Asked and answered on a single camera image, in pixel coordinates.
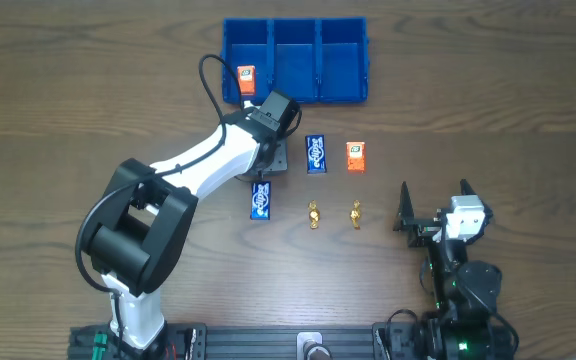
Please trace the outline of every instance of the wooden surface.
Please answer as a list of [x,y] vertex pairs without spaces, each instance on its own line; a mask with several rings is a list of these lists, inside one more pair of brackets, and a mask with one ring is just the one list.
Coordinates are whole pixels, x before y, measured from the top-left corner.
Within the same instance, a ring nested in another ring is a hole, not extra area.
[[[0,1],[0,359],[64,358],[69,327],[110,317],[77,273],[77,228],[121,161],[213,131],[196,63],[219,52],[224,17],[353,15],[368,18],[368,101],[304,106],[271,221],[248,219],[235,180],[201,204],[165,316],[372,324],[431,310],[424,251],[391,231],[399,187],[431,215],[465,177],[495,211],[469,255],[503,271],[518,358],[576,357],[576,1],[36,0]],[[326,134],[324,176],[306,175],[310,133]],[[365,175],[344,170],[346,141],[366,142]]]

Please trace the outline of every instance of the blue plastic organizer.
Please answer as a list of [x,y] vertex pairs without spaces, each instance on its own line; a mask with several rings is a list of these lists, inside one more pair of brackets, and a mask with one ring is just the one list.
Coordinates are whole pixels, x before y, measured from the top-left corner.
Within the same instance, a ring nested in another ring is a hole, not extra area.
[[[368,96],[366,18],[224,19],[221,56],[236,71],[254,65],[261,104],[278,88],[301,103],[362,102]],[[224,101],[239,102],[223,70]]]

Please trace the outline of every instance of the black and white robotic arm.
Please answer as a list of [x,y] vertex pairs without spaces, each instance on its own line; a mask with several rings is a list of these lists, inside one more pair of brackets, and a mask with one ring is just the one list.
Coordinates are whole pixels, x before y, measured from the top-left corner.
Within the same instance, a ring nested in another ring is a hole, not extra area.
[[[179,260],[198,202],[233,176],[271,164],[298,113],[294,100],[273,91],[260,108],[225,115],[211,136],[181,155],[150,166],[129,159],[117,168],[82,224],[76,253],[78,266],[81,251],[91,257],[106,288],[91,285],[112,293],[110,327],[124,351],[156,358],[163,350],[160,286]],[[154,214],[152,224],[130,215],[130,207]]]

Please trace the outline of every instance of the wood grain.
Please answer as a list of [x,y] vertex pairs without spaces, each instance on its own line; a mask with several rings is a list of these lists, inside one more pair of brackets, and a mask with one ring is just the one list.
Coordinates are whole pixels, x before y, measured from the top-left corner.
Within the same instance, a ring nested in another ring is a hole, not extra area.
[[[306,15],[368,18],[368,101],[304,107],[270,222],[248,220],[249,185],[234,180],[201,204],[166,317],[371,324],[429,310],[424,253],[391,231],[399,186],[429,215],[465,177],[495,210],[469,253],[504,273],[518,358],[576,357],[576,1],[36,0],[0,1],[0,359],[65,358],[69,327],[110,316],[74,266],[77,228],[121,161],[169,158],[214,129],[196,63],[219,51],[223,18]],[[306,175],[309,133],[326,134],[324,176]],[[344,170],[357,140],[361,176]]]

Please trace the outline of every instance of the orange tic tac box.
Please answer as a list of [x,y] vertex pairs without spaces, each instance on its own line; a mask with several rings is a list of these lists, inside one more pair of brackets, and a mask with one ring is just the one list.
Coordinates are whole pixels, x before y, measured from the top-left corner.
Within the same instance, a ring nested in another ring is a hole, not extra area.
[[241,95],[255,95],[255,66],[237,66],[237,81]]
[[366,143],[347,142],[346,159],[348,160],[348,172],[363,173],[366,171]]

